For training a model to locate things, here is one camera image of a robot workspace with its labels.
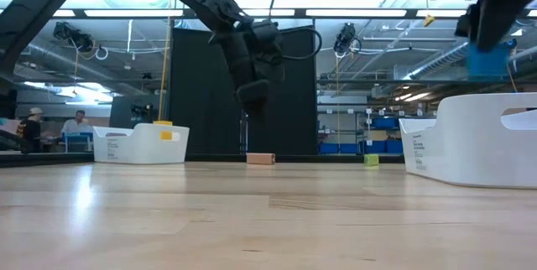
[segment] black backdrop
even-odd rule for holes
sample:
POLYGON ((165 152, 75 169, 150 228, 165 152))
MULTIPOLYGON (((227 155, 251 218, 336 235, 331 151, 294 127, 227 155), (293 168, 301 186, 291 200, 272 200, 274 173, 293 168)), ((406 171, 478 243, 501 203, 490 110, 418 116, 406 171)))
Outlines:
MULTIPOLYGON (((315 48, 305 28, 284 34, 286 55, 315 48)), ((187 153, 240 153, 241 111, 221 48, 205 31, 174 29, 169 119, 190 128, 187 153)), ((272 85, 264 122, 248 124, 248 151, 316 154, 315 58, 285 61, 285 80, 272 85)))
POLYGON ((6 91, 6 95, 0 93, 0 118, 15 118, 17 109, 17 92, 15 90, 6 91))
MULTIPOLYGON (((304 56, 315 49, 315 35, 308 28, 285 30, 285 55, 304 56)), ((272 84, 264 122, 248 123, 248 151, 316 155, 315 57, 284 64, 284 82, 272 84)))
POLYGON ((189 127, 187 153, 240 152, 241 111, 221 48, 211 33, 174 29, 168 118, 189 127))

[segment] white plastic bin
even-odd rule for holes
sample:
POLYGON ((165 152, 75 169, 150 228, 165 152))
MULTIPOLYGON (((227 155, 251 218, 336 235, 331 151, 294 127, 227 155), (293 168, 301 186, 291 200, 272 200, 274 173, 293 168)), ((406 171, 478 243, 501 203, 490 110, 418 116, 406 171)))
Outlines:
POLYGON ((177 164, 185 161, 188 127, 139 123, 134 129, 94 127, 96 162, 177 164))
POLYGON ((406 170, 451 184, 537 188, 537 93, 453 96, 437 119, 399 119, 406 170))

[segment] yellow-green cube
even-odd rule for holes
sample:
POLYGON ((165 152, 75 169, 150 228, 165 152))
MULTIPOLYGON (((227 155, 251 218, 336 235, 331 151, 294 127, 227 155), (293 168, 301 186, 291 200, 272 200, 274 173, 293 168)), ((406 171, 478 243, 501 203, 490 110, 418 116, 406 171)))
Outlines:
POLYGON ((377 166, 378 165, 378 155, 377 154, 366 154, 364 156, 363 163, 366 166, 377 166))

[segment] small wooden block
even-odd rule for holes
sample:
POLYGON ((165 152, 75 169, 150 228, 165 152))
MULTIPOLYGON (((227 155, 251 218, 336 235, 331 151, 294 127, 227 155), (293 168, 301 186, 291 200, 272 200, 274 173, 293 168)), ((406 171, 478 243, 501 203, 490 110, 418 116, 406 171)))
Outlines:
POLYGON ((377 166, 378 165, 378 155, 377 154, 366 154, 364 155, 363 162, 366 166, 377 166))
POLYGON ((276 155, 273 153, 247 153, 247 164, 273 165, 276 163, 276 155))

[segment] metal beam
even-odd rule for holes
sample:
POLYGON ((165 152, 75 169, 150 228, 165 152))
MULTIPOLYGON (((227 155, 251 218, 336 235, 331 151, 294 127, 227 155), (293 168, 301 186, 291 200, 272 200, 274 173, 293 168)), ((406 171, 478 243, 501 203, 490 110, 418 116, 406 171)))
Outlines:
MULTIPOLYGON (((393 42, 398 38, 374 38, 374 37, 363 37, 362 41, 364 42, 393 42)), ((421 43, 455 43, 458 39, 441 39, 441 38, 402 38, 399 39, 399 42, 421 42, 421 43)))
POLYGON ((21 79, 21 78, 13 78, 13 82, 19 82, 23 83, 25 81, 28 82, 44 82, 44 83, 51 83, 51 84, 73 84, 74 82, 96 82, 96 83, 146 83, 146 82, 154 82, 154 81, 161 81, 160 78, 154 78, 154 79, 141 79, 141 78, 127 78, 127 79, 102 79, 102 78, 86 78, 86 79, 79 79, 79 80, 73 80, 73 79, 21 79))
POLYGON ((395 102, 364 102, 364 103, 317 103, 317 106, 406 106, 409 103, 395 102))
MULTIPOLYGON (((510 84, 510 80, 317 80, 319 85, 334 85, 336 83, 349 85, 371 85, 371 84, 395 84, 395 85, 500 85, 510 84)), ((516 84, 520 85, 537 85, 537 80, 515 80, 516 84)))

